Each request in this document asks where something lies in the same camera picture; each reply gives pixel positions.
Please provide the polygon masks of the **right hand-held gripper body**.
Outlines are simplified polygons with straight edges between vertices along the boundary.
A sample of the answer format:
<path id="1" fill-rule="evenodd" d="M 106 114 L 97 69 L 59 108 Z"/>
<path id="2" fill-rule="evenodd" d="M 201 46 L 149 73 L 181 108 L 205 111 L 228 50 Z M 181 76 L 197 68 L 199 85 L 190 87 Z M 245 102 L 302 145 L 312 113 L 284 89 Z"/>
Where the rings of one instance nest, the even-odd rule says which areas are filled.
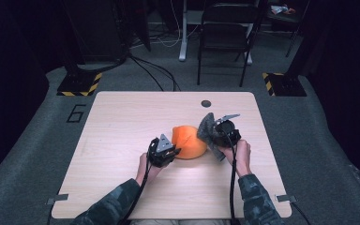
<path id="1" fill-rule="evenodd" d="M 232 119 L 238 116 L 239 114 L 224 115 L 215 121 L 214 129 L 217 136 L 213 139 L 214 144 L 220 147 L 234 147 L 237 144 L 241 135 Z"/>

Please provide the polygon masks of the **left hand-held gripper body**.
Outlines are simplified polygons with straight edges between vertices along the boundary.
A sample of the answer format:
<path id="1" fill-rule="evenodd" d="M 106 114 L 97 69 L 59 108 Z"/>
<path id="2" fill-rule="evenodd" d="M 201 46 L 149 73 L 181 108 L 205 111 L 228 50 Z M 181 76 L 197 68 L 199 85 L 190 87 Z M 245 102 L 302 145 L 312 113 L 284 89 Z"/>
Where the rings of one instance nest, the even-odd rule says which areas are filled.
<path id="1" fill-rule="evenodd" d="M 147 153 L 149 162 L 159 168 L 166 167 L 173 159 L 165 158 L 165 156 L 174 147 L 176 148 L 164 134 L 161 134 L 159 138 L 155 138 L 150 142 Z"/>

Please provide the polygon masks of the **orange round toy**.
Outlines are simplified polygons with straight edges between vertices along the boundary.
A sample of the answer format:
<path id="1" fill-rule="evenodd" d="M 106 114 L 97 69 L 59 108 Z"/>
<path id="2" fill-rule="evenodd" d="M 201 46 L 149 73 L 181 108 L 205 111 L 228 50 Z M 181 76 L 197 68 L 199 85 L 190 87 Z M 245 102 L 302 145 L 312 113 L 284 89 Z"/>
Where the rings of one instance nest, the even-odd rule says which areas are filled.
<path id="1" fill-rule="evenodd" d="M 207 150 L 205 142 L 197 137 L 193 126 L 179 126 L 172 129 L 172 143 L 180 149 L 176 156 L 179 159 L 194 159 L 201 157 Z"/>

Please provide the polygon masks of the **grey cloth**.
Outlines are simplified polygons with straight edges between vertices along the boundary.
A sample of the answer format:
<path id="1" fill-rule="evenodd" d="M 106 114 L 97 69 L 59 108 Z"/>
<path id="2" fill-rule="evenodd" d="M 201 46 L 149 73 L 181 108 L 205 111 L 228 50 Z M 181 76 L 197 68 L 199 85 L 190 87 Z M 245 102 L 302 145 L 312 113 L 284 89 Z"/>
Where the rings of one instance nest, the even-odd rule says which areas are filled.
<path id="1" fill-rule="evenodd" d="M 225 155 L 218 148 L 223 136 L 216 131 L 216 125 L 214 114 L 208 113 L 199 124 L 197 137 L 207 145 L 218 161 L 222 161 Z"/>

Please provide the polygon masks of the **person's left hand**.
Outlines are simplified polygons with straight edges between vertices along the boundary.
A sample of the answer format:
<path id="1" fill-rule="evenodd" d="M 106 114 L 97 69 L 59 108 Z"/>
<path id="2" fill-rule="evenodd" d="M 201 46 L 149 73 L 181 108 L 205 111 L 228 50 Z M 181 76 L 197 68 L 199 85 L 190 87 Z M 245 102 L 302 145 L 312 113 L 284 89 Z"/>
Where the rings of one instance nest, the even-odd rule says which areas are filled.
<path id="1" fill-rule="evenodd" d="M 147 164 L 147 154 L 143 153 L 139 158 L 139 166 L 135 181 L 139 184 L 139 186 L 141 186 L 145 176 L 147 176 L 147 182 L 151 182 L 158 176 L 161 171 L 162 169 L 159 167 L 149 166 Z"/>

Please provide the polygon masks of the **person's right hand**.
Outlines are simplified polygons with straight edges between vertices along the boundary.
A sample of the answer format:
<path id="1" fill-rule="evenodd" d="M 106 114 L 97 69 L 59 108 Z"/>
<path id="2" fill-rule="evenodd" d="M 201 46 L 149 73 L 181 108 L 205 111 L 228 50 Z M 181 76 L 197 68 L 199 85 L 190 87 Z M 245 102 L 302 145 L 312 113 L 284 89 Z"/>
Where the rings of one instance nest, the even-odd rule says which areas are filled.
<path id="1" fill-rule="evenodd" d="M 250 169 L 250 144 L 246 140 L 239 140 L 234 149 L 219 147 L 230 164 L 235 163 L 235 170 L 238 177 L 251 174 Z"/>

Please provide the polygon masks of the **striped black stand base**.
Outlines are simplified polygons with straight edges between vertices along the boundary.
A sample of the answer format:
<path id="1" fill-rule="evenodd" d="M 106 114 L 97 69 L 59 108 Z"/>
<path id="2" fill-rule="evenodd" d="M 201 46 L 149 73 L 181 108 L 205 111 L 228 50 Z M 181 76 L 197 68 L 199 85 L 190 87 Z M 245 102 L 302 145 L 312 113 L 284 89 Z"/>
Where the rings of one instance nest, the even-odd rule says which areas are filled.
<path id="1" fill-rule="evenodd" d="M 305 97 L 307 95 L 297 78 L 282 73 L 264 73 L 265 87 L 271 97 Z"/>
<path id="2" fill-rule="evenodd" d="M 92 96 L 102 77 L 101 73 L 86 72 L 77 76 L 67 75 L 57 88 L 57 96 L 88 97 Z"/>

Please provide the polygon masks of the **grey tape strip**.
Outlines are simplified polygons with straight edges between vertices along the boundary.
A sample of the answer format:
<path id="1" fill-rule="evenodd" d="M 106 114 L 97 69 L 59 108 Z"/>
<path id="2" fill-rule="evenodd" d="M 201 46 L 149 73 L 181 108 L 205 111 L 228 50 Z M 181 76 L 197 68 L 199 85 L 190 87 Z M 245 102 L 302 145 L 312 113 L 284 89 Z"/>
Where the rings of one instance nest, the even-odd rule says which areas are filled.
<path id="1" fill-rule="evenodd" d="M 293 195 L 287 195 L 287 194 L 276 195 L 275 198 L 279 203 L 283 203 L 283 202 L 296 203 L 297 202 L 297 198 Z"/>
<path id="2" fill-rule="evenodd" d="M 51 198 L 49 198 L 46 201 L 47 205 L 54 205 L 55 202 L 59 202 L 59 201 L 66 201 L 68 199 L 68 194 L 57 194 Z"/>

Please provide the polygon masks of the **black folding chair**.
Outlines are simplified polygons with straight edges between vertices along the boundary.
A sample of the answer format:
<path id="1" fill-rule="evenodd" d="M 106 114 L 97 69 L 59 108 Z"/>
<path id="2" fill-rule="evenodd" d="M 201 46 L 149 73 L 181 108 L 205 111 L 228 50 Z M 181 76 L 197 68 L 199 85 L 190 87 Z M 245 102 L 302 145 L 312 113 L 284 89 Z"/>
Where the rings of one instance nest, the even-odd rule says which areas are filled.
<path id="1" fill-rule="evenodd" d="M 237 53 L 244 58 L 239 86 L 243 85 L 248 57 L 261 12 L 255 4 L 215 3 L 202 13 L 197 84 L 201 83 L 203 52 Z"/>

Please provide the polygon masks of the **white desk leg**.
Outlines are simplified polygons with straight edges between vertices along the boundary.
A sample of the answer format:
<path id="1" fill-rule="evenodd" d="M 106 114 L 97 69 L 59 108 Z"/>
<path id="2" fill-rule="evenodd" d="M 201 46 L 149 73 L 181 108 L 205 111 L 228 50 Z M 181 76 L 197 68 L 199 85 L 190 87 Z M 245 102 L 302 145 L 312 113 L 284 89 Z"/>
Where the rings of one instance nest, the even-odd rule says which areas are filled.
<path id="1" fill-rule="evenodd" d="M 181 47 L 179 52 L 179 61 L 185 62 L 187 59 L 187 48 L 188 48 L 188 9 L 187 0 L 183 0 L 182 10 L 182 32 L 181 32 Z"/>

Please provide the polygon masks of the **white and orange clutter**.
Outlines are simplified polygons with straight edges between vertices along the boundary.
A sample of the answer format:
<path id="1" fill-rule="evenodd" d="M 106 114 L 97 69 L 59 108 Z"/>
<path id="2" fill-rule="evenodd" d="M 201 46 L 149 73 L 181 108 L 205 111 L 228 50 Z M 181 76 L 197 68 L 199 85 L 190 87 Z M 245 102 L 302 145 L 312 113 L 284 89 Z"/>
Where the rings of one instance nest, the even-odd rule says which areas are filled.
<path id="1" fill-rule="evenodd" d="M 291 14 L 294 14 L 296 12 L 296 10 L 294 8 L 288 7 L 287 5 L 271 6 L 270 10 L 274 15 L 278 15 L 280 13 L 291 15 Z"/>

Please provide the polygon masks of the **dark cabinet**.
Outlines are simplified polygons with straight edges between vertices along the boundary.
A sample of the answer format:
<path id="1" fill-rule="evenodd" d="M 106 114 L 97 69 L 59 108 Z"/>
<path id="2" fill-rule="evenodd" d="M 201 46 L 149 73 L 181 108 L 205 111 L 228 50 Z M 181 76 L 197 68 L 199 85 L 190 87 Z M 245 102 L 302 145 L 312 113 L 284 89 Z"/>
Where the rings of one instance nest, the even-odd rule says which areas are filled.
<path id="1" fill-rule="evenodd" d="M 85 63 L 124 61 L 126 47 L 119 31 L 115 0 L 63 0 Z"/>

